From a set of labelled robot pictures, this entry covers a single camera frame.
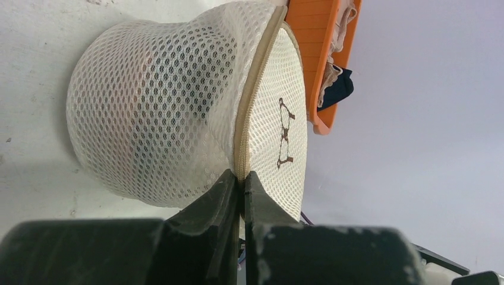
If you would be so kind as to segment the round white mesh laundry bag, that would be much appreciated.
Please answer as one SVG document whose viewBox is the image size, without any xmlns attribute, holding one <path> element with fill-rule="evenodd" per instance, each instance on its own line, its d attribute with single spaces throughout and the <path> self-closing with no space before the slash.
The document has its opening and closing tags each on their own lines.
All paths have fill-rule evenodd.
<svg viewBox="0 0 504 285">
<path fill-rule="evenodd" d="M 229 2 L 183 23 L 130 21 L 83 53 L 68 88 L 75 155 L 111 192 L 184 208 L 225 170 L 255 172 L 301 215 L 305 84 L 287 8 Z"/>
</svg>

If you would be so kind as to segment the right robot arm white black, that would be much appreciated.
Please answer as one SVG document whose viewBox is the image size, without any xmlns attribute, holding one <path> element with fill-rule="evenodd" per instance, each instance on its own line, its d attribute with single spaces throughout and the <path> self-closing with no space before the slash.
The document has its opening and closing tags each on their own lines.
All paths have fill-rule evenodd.
<svg viewBox="0 0 504 285">
<path fill-rule="evenodd" d="M 503 285 L 503 275 L 495 271 L 470 273 L 470 270 L 422 246 L 413 244 L 424 265 L 425 284 Z"/>
</svg>

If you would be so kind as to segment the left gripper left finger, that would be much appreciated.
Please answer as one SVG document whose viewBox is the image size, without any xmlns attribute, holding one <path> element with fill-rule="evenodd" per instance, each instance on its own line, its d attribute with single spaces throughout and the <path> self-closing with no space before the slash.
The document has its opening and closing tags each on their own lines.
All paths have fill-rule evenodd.
<svg viewBox="0 0 504 285">
<path fill-rule="evenodd" d="M 230 170 L 173 217 L 39 220 L 1 242 L 2 284 L 235 284 L 238 183 Z"/>
</svg>

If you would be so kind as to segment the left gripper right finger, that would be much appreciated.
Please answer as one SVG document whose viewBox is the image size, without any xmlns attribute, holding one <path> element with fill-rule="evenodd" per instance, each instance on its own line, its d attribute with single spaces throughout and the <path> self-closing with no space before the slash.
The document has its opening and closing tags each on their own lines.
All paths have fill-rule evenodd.
<svg viewBox="0 0 504 285">
<path fill-rule="evenodd" d="M 420 256 L 389 227 L 303 225 L 244 181 L 247 284 L 424 284 Z"/>
</svg>

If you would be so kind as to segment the beige pink lace bra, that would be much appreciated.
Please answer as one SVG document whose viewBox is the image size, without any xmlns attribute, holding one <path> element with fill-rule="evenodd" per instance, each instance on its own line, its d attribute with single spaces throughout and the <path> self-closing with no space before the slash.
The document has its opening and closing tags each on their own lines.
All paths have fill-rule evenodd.
<svg viewBox="0 0 504 285">
<path fill-rule="evenodd" d="M 322 84 L 320 87 L 317 109 L 322 110 L 324 107 L 329 107 L 334 104 L 334 100 L 330 98 L 330 88 L 336 87 L 337 79 L 343 74 L 343 68 L 335 65 L 333 54 L 342 52 L 344 48 L 344 40 L 347 34 L 348 24 L 357 16 L 357 8 L 354 1 L 341 1 L 336 18 L 335 28 L 332 34 L 329 54 L 323 73 Z"/>
</svg>

